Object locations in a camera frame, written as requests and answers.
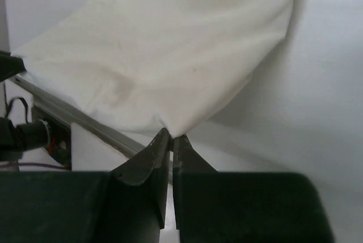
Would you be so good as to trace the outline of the white t shirt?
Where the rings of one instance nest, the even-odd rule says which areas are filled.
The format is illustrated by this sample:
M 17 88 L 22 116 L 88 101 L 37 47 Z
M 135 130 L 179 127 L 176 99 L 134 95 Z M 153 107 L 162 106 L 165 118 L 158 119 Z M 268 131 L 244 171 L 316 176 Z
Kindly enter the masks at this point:
M 125 132 L 185 134 L 287 33 L 293 0 L 87 0 L 14 50 L 37 87 Z

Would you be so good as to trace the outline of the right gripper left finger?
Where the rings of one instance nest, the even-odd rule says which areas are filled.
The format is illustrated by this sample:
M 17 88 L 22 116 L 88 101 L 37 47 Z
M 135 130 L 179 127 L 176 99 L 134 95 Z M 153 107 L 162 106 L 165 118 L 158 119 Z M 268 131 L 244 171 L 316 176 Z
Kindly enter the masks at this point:
M 143 196 L 149 196 L 161 229 L 166 217 L 169 144 L 170 134 L 163 128 L 144 149 L 111 172 L 126 186 L 146 187 Z

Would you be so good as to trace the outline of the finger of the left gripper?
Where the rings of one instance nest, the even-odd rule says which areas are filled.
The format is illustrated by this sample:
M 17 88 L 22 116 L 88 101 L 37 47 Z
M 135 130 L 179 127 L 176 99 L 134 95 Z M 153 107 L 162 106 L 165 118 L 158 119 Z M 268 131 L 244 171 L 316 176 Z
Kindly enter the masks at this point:
M 0 51 L 0 82 L 26 72 L 21 58 L 13 57 L 10 52 Z

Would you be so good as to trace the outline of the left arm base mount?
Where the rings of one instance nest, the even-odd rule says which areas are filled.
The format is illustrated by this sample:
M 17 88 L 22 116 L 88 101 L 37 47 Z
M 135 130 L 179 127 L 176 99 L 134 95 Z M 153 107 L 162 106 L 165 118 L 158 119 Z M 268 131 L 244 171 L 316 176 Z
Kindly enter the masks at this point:
M 72 169 L 71 164 L 71 128 L 62 119 L 54 114 L 39 108 L 32 107 L 32 119 L 44 120 L 48 123 L 50 131 L 50 145 L 45 148 L 53 160 L 68 170 Z

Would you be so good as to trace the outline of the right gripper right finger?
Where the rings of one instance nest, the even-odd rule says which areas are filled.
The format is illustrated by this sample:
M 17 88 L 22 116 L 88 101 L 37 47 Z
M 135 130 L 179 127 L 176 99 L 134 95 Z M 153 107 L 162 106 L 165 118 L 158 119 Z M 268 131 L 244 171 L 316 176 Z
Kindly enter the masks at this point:
M 215 173 L 217 172 L 204 158 L 192 147 L 188 137 L 182 135 L 173 141 L 172 145 L 172 185 L 176 229 L 180 229 L 181 221 L 181 178 L 184 173 Z

